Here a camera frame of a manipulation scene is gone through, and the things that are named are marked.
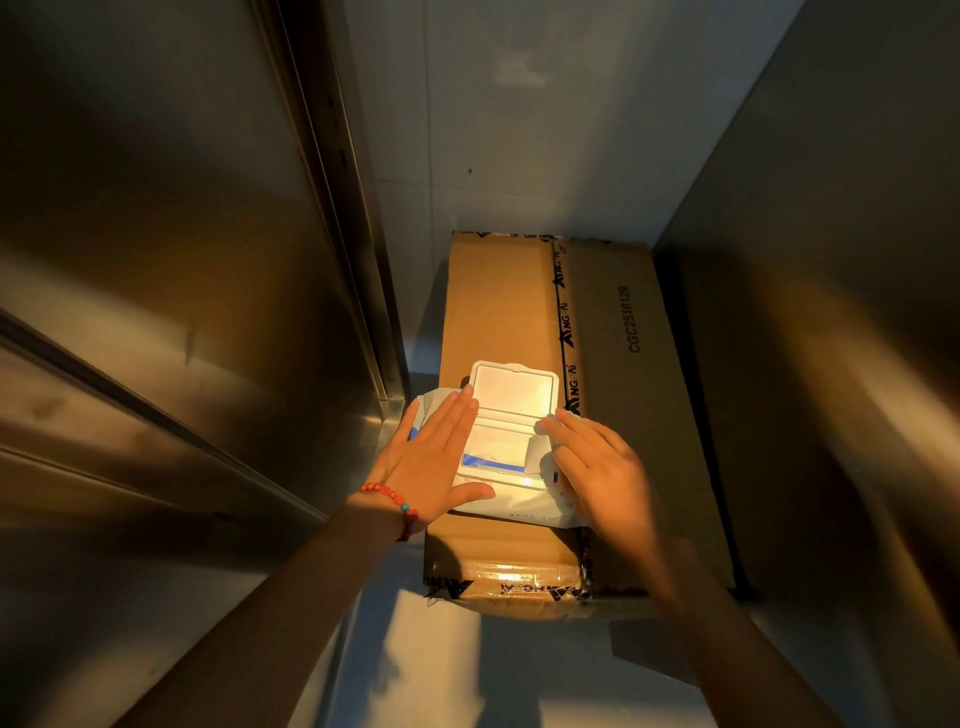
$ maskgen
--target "person's left arm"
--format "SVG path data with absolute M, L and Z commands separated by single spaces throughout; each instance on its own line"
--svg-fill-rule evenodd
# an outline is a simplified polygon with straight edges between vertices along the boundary
M 414 530 L 450 508 L 492 497 L 484 483 L 451 488 L 477 413 L 473 390 L 451 394 L 407 441 L 407 410 L 367 482 L 405 498 Z M 356 493 L 286 564 L 200 640 L 118 726 L 285 726 L 333 631 L 374 565 L 403 532 L 400 507 Z

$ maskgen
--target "forearm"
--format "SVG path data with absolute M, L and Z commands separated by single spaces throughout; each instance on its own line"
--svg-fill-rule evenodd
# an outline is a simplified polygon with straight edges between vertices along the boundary
M 402 529 L 381 505 L 349 500 L 117 725 L 286 725 L 330 636 Z
M 689 541 L 660 537 L 655 551 L 635 559 L 635 566 L 676 632 L 718 725 L 841 725 Z

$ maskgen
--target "metal wall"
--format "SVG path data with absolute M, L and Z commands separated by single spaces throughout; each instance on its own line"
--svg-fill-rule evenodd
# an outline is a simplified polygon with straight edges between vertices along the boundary
M 659 244 L 748 575 L 958 710 L 955 3 L 808 0 Z
M 402 407 L 349 78 L 293 57 L 270 2 L 0 4 L 5 725 L 119 717 Z

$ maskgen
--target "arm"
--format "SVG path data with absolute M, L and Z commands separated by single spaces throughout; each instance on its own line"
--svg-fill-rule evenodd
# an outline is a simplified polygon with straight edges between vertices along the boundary
M 493 497 L 484 483 L 451 488 L 477 404 L 453 394 L 407 441 L 414 403 L 366 482 L 416 507 L 421 530 L 450 508 Z M 368 574 L 403 532 L 398 505 L 356 493 L 289 562 L 181 659 L 118 726 L 286 725 L 321 652 Z
M 841 726 L 717 583 L 693 544 L 658 527 L 643 467 L 619 435 L 564 410 L 541 424 L 557 443 L 567 496 L 643 579 L 717 724 Z

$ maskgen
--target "hand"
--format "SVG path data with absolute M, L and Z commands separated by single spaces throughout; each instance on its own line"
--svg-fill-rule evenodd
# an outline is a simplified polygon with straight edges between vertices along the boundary
M 414 530 L 422 530 L 451 508 L 496 495 L 487 483 L 453 486 L 457 466 L 467 446 L 467 437 L 477 416 L 479 402 L 469 384 L 459 394 L 451 392 L 426 421 L 413 440 L 408 440 L 417 417 L 415 400 L 400 420 L 390 443 L 373 463 L 367 483 L 380 483 L 401 494 L 420 518 Z M 366 504 L 399 509 L 380 494 L 355 494 Z
M 636 453 L 609 427 L 564 409 L 540 420 L 557 446 L 560 484 L 580 516 L 622 556 L 642 559 L 656 540 L 647 476 Z

